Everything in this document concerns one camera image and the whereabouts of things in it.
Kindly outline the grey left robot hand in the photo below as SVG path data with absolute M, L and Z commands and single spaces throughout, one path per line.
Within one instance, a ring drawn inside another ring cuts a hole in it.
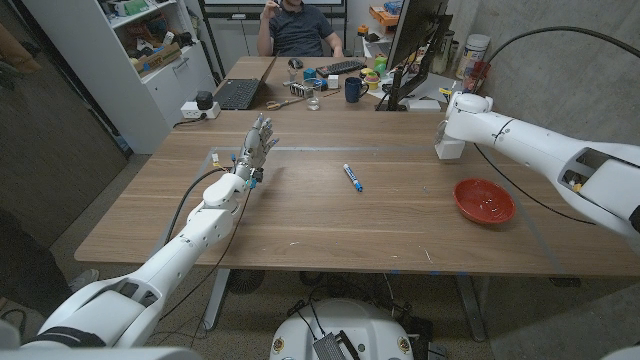
M 267 154 L 279 141 L 278 138 L 272 139 L 272 134 L 271 119 L 260 113 L 245 136 L 232 173 L 249 180 L 256 172 L 262 172 Z

